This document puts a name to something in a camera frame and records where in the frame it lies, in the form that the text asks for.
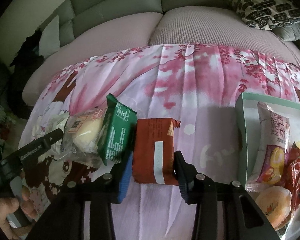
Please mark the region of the left hand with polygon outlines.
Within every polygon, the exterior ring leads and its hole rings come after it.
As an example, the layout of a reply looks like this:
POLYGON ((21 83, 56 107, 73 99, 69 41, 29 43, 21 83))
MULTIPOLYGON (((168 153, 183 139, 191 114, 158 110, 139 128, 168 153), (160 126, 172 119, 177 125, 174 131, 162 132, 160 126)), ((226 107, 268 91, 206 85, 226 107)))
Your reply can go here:
POLYGON ((38 218, 38 213, 34 208, 32 200, 30 200, 30 191, 26 186, 22 187, 21 196, 21 203, 19 203, 17 198, 0 198, 0 228, 8 239, 20 239, 20 236, 29 233, 35 223, 35 219, 38 218), (21 207, 25 215, 32 219, 32 224, 13 228, 7 220, 7 216, 17 211, 19 207, 21 207))

